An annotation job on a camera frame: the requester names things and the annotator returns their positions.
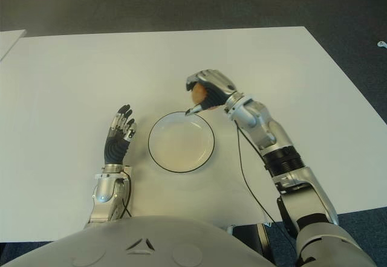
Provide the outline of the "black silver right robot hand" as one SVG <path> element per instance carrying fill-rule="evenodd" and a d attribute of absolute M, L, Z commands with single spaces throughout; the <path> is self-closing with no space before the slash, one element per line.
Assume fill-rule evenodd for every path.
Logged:
<path fill-rule="evenodd" d="M 201 102 L 185 112 L 190 116 L 213 107 L 222 106 L 237 91 L 233 82 L 218 70 L 205 69 L 189 76 L 186 80 L 186 90 L 193 93 L 194 87 L 200 85 L 205 95 Z"/>

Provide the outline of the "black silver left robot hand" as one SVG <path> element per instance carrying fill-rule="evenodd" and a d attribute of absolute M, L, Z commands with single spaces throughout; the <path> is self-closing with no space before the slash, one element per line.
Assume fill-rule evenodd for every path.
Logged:
<path fill-rule="evenodd" d="M 129 104 L 123 105 L 112 119 L 105 141 L 105 164 L 123 164 L 129 145 L 135 136 L 137 125 L 131 118 Z"/>

